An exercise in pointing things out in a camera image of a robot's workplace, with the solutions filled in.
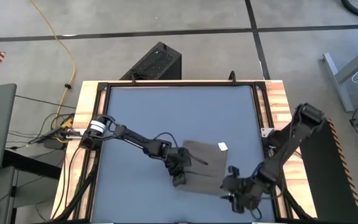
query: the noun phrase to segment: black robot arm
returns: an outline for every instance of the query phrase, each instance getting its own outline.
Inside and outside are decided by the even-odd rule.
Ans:
[[[284,163],[299,147],[302,141],[318,131],[326,121],[324,114],[309,104],[299,105],[292,121],[281,131],[272,131],[263,138],[264,147],[273,149],[274,155],[261,162],[254,173],[247,178],[239,178],[239,169],[229,167],[231,175],[223,180],[222,189],[230,196],[232,210],[244,213],[244,208],[254,210],[259,206],[262,194],[271,194],[283,177]]]
[[[112,124],[115,125],[114,131],[111,130]],[[104,136],[106,130],[112,131],[113,134]],[[169,141],[143,137],[125,125],[116,123],[113,117],[106,115],[97,115],[90,122],[81,139],[80,147],[98,150],[101,148],[101,142],[109,139],[128,142],[142,149],[143,153],[150,158],[163,161],[168,173],[173,177],[172,184],[175,187],[186,183],[184,167],[191,166],[191,155],[188,149],[177,146],[172,147]]]

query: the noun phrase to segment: black computer case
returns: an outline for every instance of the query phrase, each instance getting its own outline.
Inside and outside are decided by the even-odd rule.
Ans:
[[[181,53],[158,42],[120,80],[181,80]]]

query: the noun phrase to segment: fabric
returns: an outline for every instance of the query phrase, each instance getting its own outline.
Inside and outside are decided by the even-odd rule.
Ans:
[[[184,141],[183,147],[192,155],[191,166],[185,167],[186,184],[177,188],[189,192],[222,195],[224,192],[220,186],[224,178],[227,151],[222,151],[218,145],[197,141]]]

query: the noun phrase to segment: black metal frame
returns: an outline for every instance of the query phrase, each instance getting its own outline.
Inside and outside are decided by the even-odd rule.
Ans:
[[[258,121],[258,125],[260,128],[273,128],[273,118],[272,118],[272,114],[271,114],[271,110],[270,110],[270,105],[269,105],[269,99],[267,97],[267,89],[266,89],[266,84],[265,82],[261,81],[254,81],[254,82],[241,82],[241,81],[237,81],[236,80],[236,76],[235,74],[232,72],[231,76],[229,77],[231,79],[231,82],[192,82],[192,81],[180,81],[180,82],[136,82],[136,81],[132,81],[132,82],[119,82],[119,83],[99,83],[98,84],[98,89],[97,89],[97,93],[96,93],[96,98],[95,98],[95,104],[94,104],[94,110],[93,110],[93,114],[92,116],[98,114],[98,108],[100,105],[100,99],[101,99],[101,93],[103,90],[106,90],[106,94],[105,94],[105,98],[104,98],[104,105],[103,105],[103,114],[106,114],[107,110],[108,110],[108,99],[110,97],[111,94],[111,89],[114,87],[159,87],[159,86],[172,86],[172,87],[179,87],[179,86],[250,86],[251,90],[252,90],[252,96],[254,97],[254,108],[255,108],[255,113],[257,115],[257,121]],[[266,114],[267,114],[267,122],[269,127],[264,127],[264,122],[263,122],[263,117],[262,117],[262,113],[261,113],[261,109],[260,109],[260,105],[259,105],[259,96],[258,96],[258,89],[262,92],[262,98],[264,101],[264,105],[265,105],[265,109],[266,109]],[[268,157],[269,156],[269,152],[268,150],[264,149],[264,157]],[[98,163],[99,161],[99,157],[100,157],[100,153],[96,152],[95,155],[95,159]],[[81,176],[80,176],[80,183],[82,184],[83,181],[86,178],[86,171],[88,168],[88,164],[89,164],[89,159],[90,159],[90,152],[86,151],[85,152],[85,158],[84,158],[84,162],[83,162],[83,166],[82,166],[82,171],[81,171]],[[85,220],[90,221],[91,220],[91,211],[92,211],[92,206],[93,206],[93,197],[94,197],[94,190],[96,187],[96,179],[94,179],[89,187],[89,195],[88,195],[88,201],[86,204],[86,215],[85,215]],[[280,209],[278,207],[278,200],[277,200],[277,194],[276,192],[273,193],[273,212],[274,212],[274,216],[276,219],[280,218]],[[76,220],[79,217],[79,212],[80,212],[80,204],[76,206],[75,210],[74,210],[74,216],[73,219]],[[292,218],[292,210],[289,206],[289,203],[284,200],[284,204],[285,204],[285,211],[287,213],[287,217],[288,218]]]
[[[16,152],[5,150],[2,160],[2,167],[13,166],[18,170],[30,172],[58,180],[62,168],[50,165],[48,163],[40,162],[38,160],[22,156]]]

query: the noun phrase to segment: desk leg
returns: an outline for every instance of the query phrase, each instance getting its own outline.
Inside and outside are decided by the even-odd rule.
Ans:
[[[346,112],[354,111],[351,99],[347,93],[344,82],[353,76],[358,71],[358,56],[351,60],[345,67],[340,71],[335,66],[333,59],[329,53],[323,54],[324,61],[327,65],[327,71],[331,78],[331,81],[334,83],[335,89],[341,97],[342,104],[345,107]]]
[[[60,178],[60,173],[62,171],[59,167],[44,162],[36,161],[35,159],[31,159],[8,150],[5,150],[2,166],[13,166],[18,170],[42,175],[57,180]]]

